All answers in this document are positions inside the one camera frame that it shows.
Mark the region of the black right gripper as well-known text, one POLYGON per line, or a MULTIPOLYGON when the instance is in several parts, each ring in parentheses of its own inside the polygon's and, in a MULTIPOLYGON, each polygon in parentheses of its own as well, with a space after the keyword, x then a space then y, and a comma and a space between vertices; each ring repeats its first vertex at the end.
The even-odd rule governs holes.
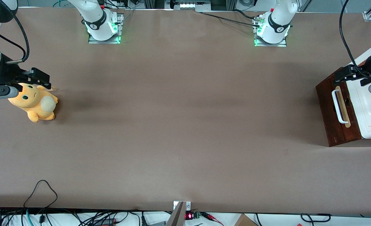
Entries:
MULTIPOLYGON (((22 70, 17 64, 6 64, 10 60, 7 56, 1 56, 0 59, 0 85, 11 85, 12 83, 22 83, 23 88, 52 90, 51 87, 45 87, 38 84, 31 84, 27 75, 23 74, 26 70, 22 70)), ((39 70, 36 67, 31 68, 31 79, 38 83, 50 83, 50 76, 39 70)))

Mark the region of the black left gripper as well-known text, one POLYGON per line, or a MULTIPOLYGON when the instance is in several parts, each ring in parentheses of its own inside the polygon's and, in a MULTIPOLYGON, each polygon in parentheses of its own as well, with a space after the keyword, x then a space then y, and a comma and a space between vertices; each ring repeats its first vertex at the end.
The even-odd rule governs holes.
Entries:
POLYGON ((333 73, 333 86, 338 86, 344 82, 346 76, 357 76, 362 78, 360 81, 361 86, 371 86, 371 55, 361 64, 358 65, 358 71, 353 64, 345 66, 342 71, 335 71, 333 73))

